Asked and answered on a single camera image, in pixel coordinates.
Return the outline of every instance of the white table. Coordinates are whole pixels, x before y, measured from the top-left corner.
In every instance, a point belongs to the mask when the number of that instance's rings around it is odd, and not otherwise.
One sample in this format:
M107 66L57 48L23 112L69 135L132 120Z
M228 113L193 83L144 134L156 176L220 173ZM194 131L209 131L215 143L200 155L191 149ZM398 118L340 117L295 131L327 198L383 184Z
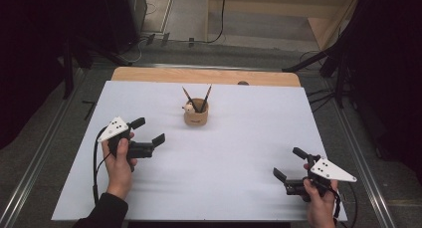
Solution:
M127 220L299 221L306 204L288 196L273 167L288 179L306 176L297 146L325 156L303 88L213 85L204 126L183 121L186 97L203 98L209 85L107 82L53 214L77 220L94 208L93 149L98 132L115 116L141 116L135 141L166 135L153 158L141 159L126 201ZM98 161L102 159L101 150ZM99 191L106 190L106 168ZM340 220L346 216L341 207Z

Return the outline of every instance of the sleeve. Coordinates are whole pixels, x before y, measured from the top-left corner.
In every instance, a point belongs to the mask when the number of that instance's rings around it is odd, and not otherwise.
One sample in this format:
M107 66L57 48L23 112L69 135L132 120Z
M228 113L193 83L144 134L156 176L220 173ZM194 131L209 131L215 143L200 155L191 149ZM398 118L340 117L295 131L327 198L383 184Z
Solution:
M127 212L127 203L120 198L103 193L99 203L87 218L80 219L74 228L118 228Z

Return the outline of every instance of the human hand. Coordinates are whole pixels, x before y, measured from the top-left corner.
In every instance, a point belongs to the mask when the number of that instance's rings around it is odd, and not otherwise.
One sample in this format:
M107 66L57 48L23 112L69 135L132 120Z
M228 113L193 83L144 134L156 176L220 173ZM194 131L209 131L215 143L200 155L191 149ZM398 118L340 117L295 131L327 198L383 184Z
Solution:
M308 222L311 227L325 228L335 227L332 218L332 210L334 209L335 197L332 192L326 192L324 197L320 197L317 188L311 184L309 179L304 180L305 190L311 197L311 202L308 204ZM337 181L331 181L331 187L337 191Z
M102 142L103 156L106 157L105 167L108 173L108 187L106 192L124 200L132 186L132 172L127 163L128 140L122 138L118 142L116 157L109 155L108 140ZM137 159L130 160L136 166Z

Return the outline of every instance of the gray floor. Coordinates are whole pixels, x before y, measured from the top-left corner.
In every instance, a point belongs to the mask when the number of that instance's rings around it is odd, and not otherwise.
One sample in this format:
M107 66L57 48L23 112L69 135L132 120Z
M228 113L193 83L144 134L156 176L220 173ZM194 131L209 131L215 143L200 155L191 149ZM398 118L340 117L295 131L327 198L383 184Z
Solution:
M177 0L174 1L173 13L177 10ZM171 30L173 39L182 40L175 32L176 25L171 25L174 14L169 18L166 30ZM295 65L299 62L303 51L314 50L312 46L301 47L301 42L310 40L304 27L304 39L299 40L297 47L274 47L262 45L249 47L243 45L201 45L188 48L183 43L168 43L161 47L159 41L150 46L140 45L142 50L141 59L135 63L137 66L150 64L189 65L189 66L215 66L234 68L261 68L262 70L279 70ZM124 55L126 58L137 58L136 48ZM28 172L33 157L35 156L43 137L47 133L54 115L64 104L69 105L60 122L60 126L52 137L48 147L40 147L40 150L48 151L47 158L42 162L41 170L36 173L35 183L30 184L28 196L23 196L23 206L17 208L18 216L11 224L13 227L71 227L73 222L51 221L61 189L66 181L67 174L72 166L73 159L84 136L89 120L85 120L90 105L83 101L95 102L101 93L106 80L109 80L115 68L113 64L104 58L95 57L96 62L91 70L83 70L83 78L78 82L79 86L74 92L72 100L63 102L63 85L60 85L51 93L43 106L28 121L25 128L17 139L10 145L0 150L0 209L6 209L8 201L14 189L19 185L22 177ZM323 79L318 75L319 64L311 65L309 69L303 69L298 73L301 83L307 92L314 92L326 89L334 82L332 79ZM368 133L360 119L359 114L344 100L345 113L358 141L359 149L364 154L365 162L373 175L373 181L380 189L382 198L385 200L388 211L396 227L419 227L422 223L422 187L418 183L413 171L405 165L395 161L384 161L376 155L375 148L368 136ZM316 124L326 152L330 160L340 165L350 173L355 174L359 181L362 175L359 173L356 162L352 159L351 146L348 142L347 132L343 129L342 121L338 115L338 108L333 101L327 103L320 110L315 112ZM352 184L356 199L347 183L340 184L340 191L343 193L343 204L349 221L349 226L355 214L357 204L357 222L355 227L385 227L380 225L379 217L373 207L373 200L369 198L369 188L363 182ZM293 227L308 227L306 223L294 223Z

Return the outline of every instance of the floor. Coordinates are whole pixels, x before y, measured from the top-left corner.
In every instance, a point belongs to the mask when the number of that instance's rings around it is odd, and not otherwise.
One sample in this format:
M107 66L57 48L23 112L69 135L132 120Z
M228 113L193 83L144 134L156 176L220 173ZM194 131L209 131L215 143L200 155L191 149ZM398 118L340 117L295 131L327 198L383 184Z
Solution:
M149 18L157 17L154 8L171 7L169 17L159 14L159 21L165 24L157 35L169 33L169 40L212 41L221 31L221 11L211 11L208 15L208 38L206 38L206 0L147 0L152 7L146 15L146 32L149 32ZM276 15L248 14L241 12L224 13L222 36L214 43L226 46L254 47L285 51L316 51L317 42L307 18Z
M144 32L146 35L156 33L156 38L162 38L164 34L170 33L170 40L186 41L189 38L194 38L195 41L205 40L205 0L147 0L147 2L150 5L148 4L148 15L145 21L145 25L149 26L148 30ZM216 38L221 26L220 13L211 13L209 18L209 38ZM202 54L191 52L192 57L202 58L202 61L192 60L197 64L203 63L204 65L219 65L218 60L221 61L221 65L248 67L248 65L255 65L254 61L257 59L254 59L253 56L247 58L244 55L257 53L255 49L270 49L270 51L257 55L260 56L260 59L264 59L259 61L262 68L272 69L275 67L274 65L283 67L289 63L296 63L311 56L313 51L318 51L317 42L306 18L267 17L242 13L225 13L222 37L214 45L224 47L201 48L203 49ZM243 56L238 58L233 56L234 54L231 54L232 46L243 48ZM181 64L177 54L181 50L181 46L175 44L166 48L159 46L145 48L141 53L144 60L141 60L140 63ZM280 51L283 51L283 57L276 61L274 58L278 56ZM287 55L290 55L289 52L292 52L295 57L294 60L286 59ZM124 56L136 58L137 54L138 52L134 50L131 54ZM298 73L301 83L310 85L306 88L307 91L314 91L319 87L330 88L333 86L333 79L322 79L318 76L317 69L319 67L320 65L316 63ZM109 68L103 69L100 66L100 69L89 72L87 78L82 79L82 81L106 81L111 73L112 70L109 70ZM70 139L69 134L82 138L88 125L88 121L84 120L84 117L90 109L90 105L82 104L81 101L95 101L96 96L100 94L102 89L102 87L94 86L94 84L91 86L82 84L82 88L75 95L74 102L71 105L57 103L61 100L62 88L53 92L43 109L31 118L28 126L22 132L23 135L14 141L11 147L13 149L0 150L1 174L8 174L9 179L5 184L0 182L2 184L0 186L0 208L4 209L11 199L10 194L13 194L15 187L21 182L21 178L28 174L26 168L32 165L34 154L37 154L37 149L43 143L41 140L43 135L37 133L44 133L45 130L48 130L51 122L54 121L52 114L57 111L77 110L77 113L68 114L64 121L69 127L58 128L59 136L53 140L52 147L54 148L48 151L50 153L49 158L46 161L40 161L42 164L45 162L42 165L43 168L33 174L39 178L33 184L28 184L28 186L34 186L32 191L27 194L18 194L21 195L22 199L28 199L28 201L22 207L15 208L21 214L12 217L11 221L12 224L15 223L14 227L70 227L71 225L66 222L49 223L48 221L51 219L58 196L66 181L63 174L69 172L69 167L73 162L72 157L75 157L81 142L77 139ZM323 107L322 111L315 113L315 117L326 149L335 159L338 159L338 164L352 167L352 172L358 174L359 180L362 180L361 183L354 186L354 189L356 189L354 192L347 185L341 187L349 222L355 212L354 206L358 204L359 212L356 227L418 227L422 222L420 216L420 212L422 212L422 200L420 199L422 187L412 171L406 166L395 161L384 161L376 156L370 138L363 128L362 120L353 106L345 103L344 110L340 111L335 103L330 102L328 107ZM338 127L338 129L336 131L329 130L333 127ZM352 137L350 137L348 129L353 131ZM69 149L57 148L64 146L64 144ZM352 156L357 150L364 157L363 164L356 162ZM361 173L362 166L369 170L369 177L365 177L367 173ZM375 186L364 183L364 179L372 180ZM380 194L380 196L370 197L374 192ZM357 195L358 202L353 198L353 194ZM375 209L377 205L387 207L388 213L386 215L391 217L382 217L385 215L384 213L377 213L378 211ZM383 219L389 218L394 221L395 226L385 225L387 223L383 222ZM307 227L307 225L295 224L295 227Z

